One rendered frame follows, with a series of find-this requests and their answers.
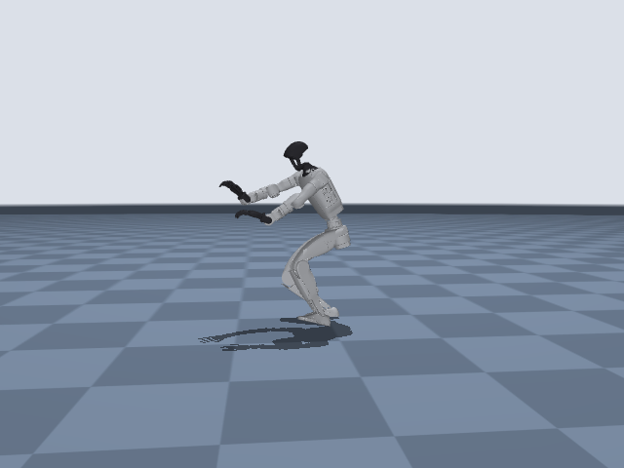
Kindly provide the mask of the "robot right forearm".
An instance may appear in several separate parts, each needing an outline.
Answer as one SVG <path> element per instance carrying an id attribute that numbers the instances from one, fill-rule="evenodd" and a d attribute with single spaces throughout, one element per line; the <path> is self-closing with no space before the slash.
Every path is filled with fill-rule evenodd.
<path id="1" fill-rule="evenodd" d="M 245 206 L 245 205 L 248 205 L 250 203 L 257 202 L 257 201 L 259 201 L 261 199 L 263 199 L 263 200 L 266 199 L 268 197 L 268 191 L 267 191 L 266 188 L 271 186 L 271 185 L 274 185 L 274 184 L 270 184 L 268 186 L 260 188 L 259 190 L 256 190 L 254 192 L 249 193 L 248 196 L 251 198 L 251 201 L 249 203 L 247 203 L 244 199 L 241 199 L 240 203 Z"/>

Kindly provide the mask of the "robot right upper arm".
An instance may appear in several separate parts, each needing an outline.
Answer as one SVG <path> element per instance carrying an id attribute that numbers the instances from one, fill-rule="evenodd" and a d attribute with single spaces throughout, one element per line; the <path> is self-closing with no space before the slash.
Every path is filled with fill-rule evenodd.
<path id="1" fill-rule="evenodd" d="M 283 179 L 278 184 L 271 185 L 267 187 L 268 195 L 270 198 L 275 198 L 280 195 L 280 192 L 286 191 L 288 189 L 294 188 L 296 186 L 300 186 L 298 182 L 298 177 L 303 171 L 296 172 L 292 176 Z"/>

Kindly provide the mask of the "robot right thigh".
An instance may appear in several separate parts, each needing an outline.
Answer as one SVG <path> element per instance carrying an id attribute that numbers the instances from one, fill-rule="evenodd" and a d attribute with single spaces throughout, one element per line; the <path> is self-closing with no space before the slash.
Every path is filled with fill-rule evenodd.
<path id="1" fill-rule="evenodd" d="M 323 233 L 324 233 L 324 232 L 323 232 Z M 322 234 L 322 233 L 320 233 L 320 234 Z M 318 235 L 320 235 L 320 234 L 318 234 Z M 318 235 L 316 235 L 316 236 L 318 236 Z M 316 236 L 314 236 L 314 237 L 316 237 Z M 292 278 L 291 273 L 290 273 L 290 265 L 291 265 L 291 262 L 293 261 L 293 259 L 295 258 L 295 256 L 298 254 L 298 252 L 299 252 L 299 251 L 300 251 L 300 250 L 304 247 L 304 245 L 306 245 L 306 244 L 307 244 L 310 240 L 312 240 L 314 237 L 312 237 L 311 239 L 309 239 L 308 241 L 306 241 L 305 243 L 303 243 L 303 244 L 302 244 L 302 245 L 301 245 L 301 246 L 300 246 L 300 247 L 299 247 L 299 248 L 298 248 L 298 249 L 294 252 L 294 254 L 293 254 L 293 255 L 291 256 L 291 258 L 289 259 L 288 263 L 287 263 L 287 264 L 286 264 L 286 266 L 285 266 L 285 269 L 284 269 L 284 271 L 283 271 L 283 274 L 282 274 L 282 281 L 283 281 L 283 283 L 284 283 L 285 285 L 287 285 L 287 286 L 292 286 L 292 285 L 294 285 L 294 281 L 293 281 L 293 278 Z M 313 257 L 311 257 L 311 258 L 313 258 Z M 308 261 L 309 261 L 311 258 L 309 258 L 309 259 L 308 259 Z M 296 277 L 297 277 L 297 276 L 296 276 Z"/>

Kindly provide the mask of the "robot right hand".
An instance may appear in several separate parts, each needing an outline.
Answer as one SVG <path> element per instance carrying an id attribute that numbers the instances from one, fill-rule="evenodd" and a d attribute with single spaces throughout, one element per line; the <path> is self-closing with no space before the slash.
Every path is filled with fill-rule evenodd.
<path id="1" fill-rule="evenodd" d="M 233 193 L 235 193 L 236 195 L 238 195 L 238 200 L 240 201 L 241 199 L 244 199 L 247 203 L 249 203 L 251 201 L 251 198 L 247 195 L 246 192 L 243 192 L 243 190 L 241 189 L 241 187 L 237 184 L 235 184 L 233 181 L 224 181 L 220 184 L 219 187 L 221 186 L 226 186 L 228 187 Z"/>

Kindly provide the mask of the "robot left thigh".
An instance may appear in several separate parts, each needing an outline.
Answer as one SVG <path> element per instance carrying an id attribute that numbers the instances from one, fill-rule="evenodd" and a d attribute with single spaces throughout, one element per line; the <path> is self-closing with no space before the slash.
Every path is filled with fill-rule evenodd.
<path id="1" fill-rule="evenodd" d="M 344 228 L 324 232 L 304 245 L 291 262 L 290 270 L 297 276 L 295 267 L 299 261 L 305 260 L 308 262 L 309 258 L 325 254 L 332 250 L 334 246 L 339 250 L 349 247 L 350 245 L 349 234 Z"/>

